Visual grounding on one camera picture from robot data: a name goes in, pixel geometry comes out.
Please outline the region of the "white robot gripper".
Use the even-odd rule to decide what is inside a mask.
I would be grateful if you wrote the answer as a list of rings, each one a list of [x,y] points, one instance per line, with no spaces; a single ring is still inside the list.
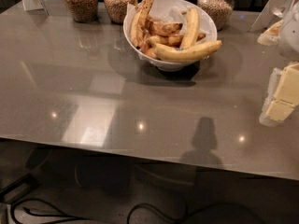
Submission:
[[[278,43],[280,54],[289,60],[299,60],[299,1],[282,20],[271,25],[257,39],[261,45]],[[275,68],[270,76],[267,97],[259,117],[265,126],[278,126],[299,106],[299,63]]]

